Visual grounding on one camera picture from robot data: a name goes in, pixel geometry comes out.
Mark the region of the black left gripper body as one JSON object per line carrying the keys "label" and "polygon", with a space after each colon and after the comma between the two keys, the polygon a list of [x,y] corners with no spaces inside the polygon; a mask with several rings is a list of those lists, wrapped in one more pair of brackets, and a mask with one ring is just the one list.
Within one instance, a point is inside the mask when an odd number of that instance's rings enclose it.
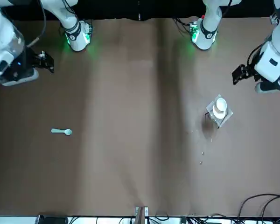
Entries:
{"label": "black left gripper body", "polygon": [[276,81],[270,82],[250,66],[248,69],[248,74],[254,77],[255,82],[260,80],[260,82],[256,84],[255,90],[280,90],[280,75]]}

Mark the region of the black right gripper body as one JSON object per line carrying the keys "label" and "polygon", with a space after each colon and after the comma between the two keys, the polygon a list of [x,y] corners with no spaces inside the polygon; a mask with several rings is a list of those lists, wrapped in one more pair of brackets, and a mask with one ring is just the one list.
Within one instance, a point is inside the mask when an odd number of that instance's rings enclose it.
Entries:
{"label": "black right gripper body", "polygon": [[11,63],[4,72],[7,81],[33,81],[38,78],[38,72],[33,67],[34,51],[25,47],[23,52]]}

